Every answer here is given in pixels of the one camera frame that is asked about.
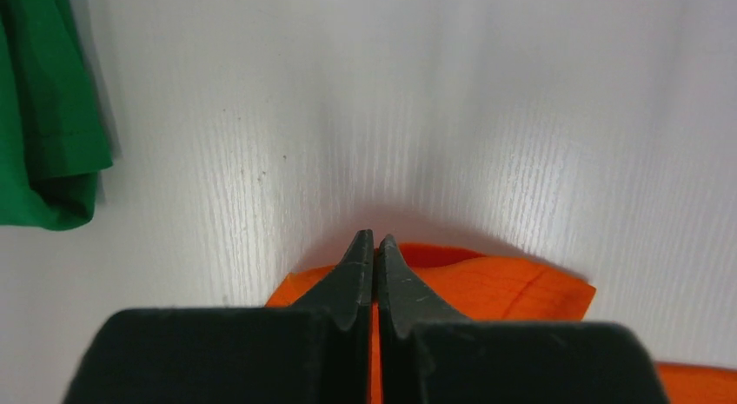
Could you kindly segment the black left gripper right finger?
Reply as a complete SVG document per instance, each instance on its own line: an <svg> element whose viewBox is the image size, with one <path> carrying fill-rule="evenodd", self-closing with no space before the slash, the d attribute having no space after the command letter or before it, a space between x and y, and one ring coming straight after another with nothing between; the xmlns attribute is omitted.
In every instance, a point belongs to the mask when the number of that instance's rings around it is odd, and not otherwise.
<svg viewBox="0 0 737 404"><path fill-rule="evenodd" d="M665 403L647 351L604 322L473 321L405 262L377 254L382 395L387 403Z"/></svg>

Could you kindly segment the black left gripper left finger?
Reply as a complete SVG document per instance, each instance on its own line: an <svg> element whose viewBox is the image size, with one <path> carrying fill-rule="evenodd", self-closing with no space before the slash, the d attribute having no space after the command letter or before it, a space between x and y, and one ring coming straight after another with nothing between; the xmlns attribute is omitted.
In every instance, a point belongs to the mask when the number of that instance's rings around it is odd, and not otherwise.
<svg viewBox="0 0 737 404"><path fill-rule="evenodd" d="M355 234L282 308L131 308L83 355L68 403L367 403L374 237Z"/></svg>

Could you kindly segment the orange t shirt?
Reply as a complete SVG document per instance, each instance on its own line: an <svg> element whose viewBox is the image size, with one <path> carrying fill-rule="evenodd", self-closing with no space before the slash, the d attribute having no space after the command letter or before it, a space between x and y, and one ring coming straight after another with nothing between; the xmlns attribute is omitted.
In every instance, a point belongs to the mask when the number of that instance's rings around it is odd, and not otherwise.
<svg viewBox="0 0 737 404"><path fill-rule="evenodd" d="M583 277L521 257L489 255L467 248L400 243L408 267L445 302L476 321L581 322L596 287ZM285 308L307 294L335 265L292 272L282 280L266 307ZM390 400L382 364L380 312L372 305L371 403ZM668 403L736 403L736 369L656 362L656 375ZM552 396L505 403L620 403L607 398L554 399Z"/></svg>

